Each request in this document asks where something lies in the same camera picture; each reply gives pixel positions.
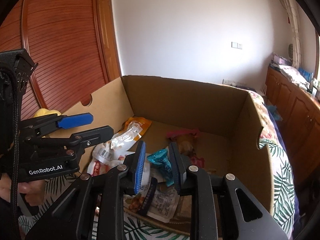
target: cabinet door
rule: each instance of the cabinet door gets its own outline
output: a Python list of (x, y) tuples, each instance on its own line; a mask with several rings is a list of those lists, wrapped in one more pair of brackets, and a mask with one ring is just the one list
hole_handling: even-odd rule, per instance
[(320, 165), (320, 116), (311, 120), (310, 133), (291, 161), (295, 183), (303, 182)]
[(276, 106), (280, 116), (286, 122), (289, 114), (287, 111), (289, 110), (289, 99), (294, 91), (294, 85), (289, 83), (285, 77), (280, 77), (278, 84)]
[(275, 105), (276, 103), (276, 90), (277, 90), (278, 78), (279, 78), (279, 74), (275, 70), (268, 68), (268, 75), (266, 79), (266, 85), (267, 85), (266, 96), (273, 105)]
[(297, 91), (287, 125), (284, 129), (283, 139), (289, 158), (292, 158), (305, 138), (308, 136), (310, 117), (314, 111), (313, 106), (308, 102), (302, 91)]

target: barcode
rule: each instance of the barcode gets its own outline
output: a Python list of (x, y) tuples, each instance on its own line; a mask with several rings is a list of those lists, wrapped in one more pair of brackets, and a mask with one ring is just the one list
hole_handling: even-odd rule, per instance
[(99, 155), (100, 157), (102, 157), (106, 160), (111, 158), (111, 154), (103, 148), (98, 150), (97, 155)]

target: palm leaf pattern bedsheet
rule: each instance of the palm leaf pattern bedsheet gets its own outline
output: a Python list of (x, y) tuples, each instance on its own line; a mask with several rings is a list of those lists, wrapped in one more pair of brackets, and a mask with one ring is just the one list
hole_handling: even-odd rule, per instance
[[(273, 218), (279, 226), (287, 234), (290, 239), (293, 231), (294, 223), (294, 197), (295, 191), (293, 186), (292, 168), (290, 166), (286, 152), (281, 147), (276, 135), (276, 130), (271, 122), (268, 111), (263, 104), (263, 98), (254, 93), (249, 92), (255, 103), (257, 111), (264, 129), (260, 135), (259, 147), (269, 147), (272, 160), (272, 171), (274, 176), (274, 213)], [(61, 177), (49, 179), (46, 181), (45, 200), (39, 206), (39, 214), (34, 217), (21, 216), (19, 223), (27, 233), (30, 228), (38, 221), (44, 212), (52, 205), (52, 203), (69, 187), (76, 179), (74, 175), (64, 175)], [(93, 239), (96, 237), (97, 217), (93, 226)], [(168, 232), (152, 225), (148, 225), (131, 215), (124, 213), (124, 234), (126, 239), (163, 239), (163, 240), (186, 240), (188, 236), (179, 235)]]

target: human hand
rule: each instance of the human hand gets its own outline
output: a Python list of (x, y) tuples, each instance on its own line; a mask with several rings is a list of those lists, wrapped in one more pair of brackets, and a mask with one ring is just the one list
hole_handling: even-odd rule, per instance
[[(26, 194), (25, 199), (30, 206), (39, 206), (44, 201), (44, 180), (18, 183), (18, 193)], [(0, 198), (10, 202), (11, 179), (6, 173), (0, 180)]]

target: blue package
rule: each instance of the blue package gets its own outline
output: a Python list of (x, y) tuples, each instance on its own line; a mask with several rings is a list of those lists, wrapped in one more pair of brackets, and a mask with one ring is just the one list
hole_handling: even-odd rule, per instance
[(152, 163), (166, 180), (167, 187), (173, 185), (172, 168), (169, 158), (167, 156), (167, 149), (157, 151), (147, 157), (147, 160)]

